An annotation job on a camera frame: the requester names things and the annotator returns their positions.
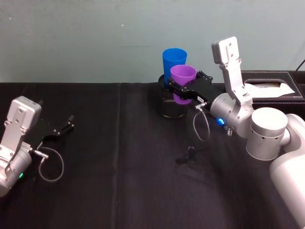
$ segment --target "plastic cup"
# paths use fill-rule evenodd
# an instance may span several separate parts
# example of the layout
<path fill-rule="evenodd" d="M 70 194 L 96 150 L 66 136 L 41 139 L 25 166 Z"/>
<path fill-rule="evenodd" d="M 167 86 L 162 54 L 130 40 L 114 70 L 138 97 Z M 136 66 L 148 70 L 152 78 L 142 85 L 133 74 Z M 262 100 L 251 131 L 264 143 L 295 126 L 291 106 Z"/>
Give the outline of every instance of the plastic cup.
<path fill-rule="evenodd" d="M 166 87 L 164 77 L 161 76 L 158 81 L 159 100 L 157 111 L 166 118 L 180 118 L 186 114 L 187 106 L 177 104 L 173 99 L 173 93 Z"/>
<path fill-rule="evenodd" d="M 183 49 L 172 48 L 163 51 L 163 68 L 164 68 L 164 82 L 168 83 L 168 78 L 171 76 L 171 68 L 185 64 L 187 53 Z"/>
<path fill-rule="evenodd" d="M 172 79 L 181 86 L 184 86 L 191 80 L 196 78 L 197 70 L 189 65 L 176 65 L 171 68 L 171 77 Z M 176 94 L 173 95 L 173 99 L 178 104 L 189 104 L 191 99 L 182 100 Z"/>

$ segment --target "blue led light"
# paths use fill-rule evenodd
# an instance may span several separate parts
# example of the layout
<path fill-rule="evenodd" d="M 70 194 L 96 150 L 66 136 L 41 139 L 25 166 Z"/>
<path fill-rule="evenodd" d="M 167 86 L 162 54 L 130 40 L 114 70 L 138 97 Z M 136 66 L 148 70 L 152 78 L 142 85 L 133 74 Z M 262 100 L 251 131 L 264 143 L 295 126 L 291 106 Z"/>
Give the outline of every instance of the blue led light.
<path fill-rule="evenodd" d="M 216 121 L 219 125 L 224 125 L 224 120 L 222 118 L 217 118 Z"/>

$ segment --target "purple cup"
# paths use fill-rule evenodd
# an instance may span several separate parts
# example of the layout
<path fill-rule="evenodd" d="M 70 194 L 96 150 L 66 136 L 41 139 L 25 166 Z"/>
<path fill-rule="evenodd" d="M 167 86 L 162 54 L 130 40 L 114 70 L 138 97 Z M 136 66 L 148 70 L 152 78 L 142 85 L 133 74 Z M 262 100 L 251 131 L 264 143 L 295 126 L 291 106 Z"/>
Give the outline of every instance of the purple cup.
<path fill-rule="evenodd" d="M 196 74 L 196 69 L 194 69 L 192 66 L 185 64 L 176 65 L 171 68 L 172 79 L 181 86 L 184 86 L 191 80 L 194 80 L 196 78 Z M 183 105 L 189 104 L 191 102 L 191 99 L 182 100 L 176 94 L 173 95 L 173 99 L 176 103 Z"/>

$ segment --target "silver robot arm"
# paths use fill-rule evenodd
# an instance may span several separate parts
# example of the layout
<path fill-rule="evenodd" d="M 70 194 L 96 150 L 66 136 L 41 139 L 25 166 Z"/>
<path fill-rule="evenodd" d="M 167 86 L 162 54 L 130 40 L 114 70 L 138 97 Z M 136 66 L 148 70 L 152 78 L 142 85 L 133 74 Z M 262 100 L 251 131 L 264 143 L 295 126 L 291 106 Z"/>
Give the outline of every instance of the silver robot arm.
<path fill-rule="evenodd" d="M 29 154 L 32 148 L 23 139 L 27 131 L 37 123 L 40 112 L 39 104 L 23 96 L 11 102 L 0 144 L 0 197 L 8 193 L 32 162 Z"/>
<path fill-rule="evenodd" d="M 256 159 L 273 160 L 281 148 L 286 152 L 270 165 L 278 192 L 305 229 L 305 122 L 295 114 L 264 107 L 254 110 L 252 97 L 242 81 L 237 39 L 212 44 L 214 62 L 223 71 L 227 93 L 212 103 L 211 114 L 221 118 L 227 129 L 247 138 L 246 150 Z"/>

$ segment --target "black tablecloth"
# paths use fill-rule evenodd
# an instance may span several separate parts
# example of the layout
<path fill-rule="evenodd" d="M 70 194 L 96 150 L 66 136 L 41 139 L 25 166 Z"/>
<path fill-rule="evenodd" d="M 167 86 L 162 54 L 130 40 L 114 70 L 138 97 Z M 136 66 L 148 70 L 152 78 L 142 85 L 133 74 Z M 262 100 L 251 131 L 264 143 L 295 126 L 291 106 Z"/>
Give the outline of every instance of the black tablecloth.
<path fill-rule="evenodd" d="M 43 119 L 75 115 L 75 130 L 55 145 L 63 178 L 45 183 L 33 163 L 0 199 L 1 228 L 298 228 L 270 180 L 270 162 L 250 157 L 245 140 L 226 137 L 210 117 L 211 138 L 199 143 L 194 110 L 159 116 L 157 90 L 156 83 L 0 84 L 0 120 L 20 95 L 44 101 Z M 190 145 L 200 149 L 196 161 L 177 165 Z"/>

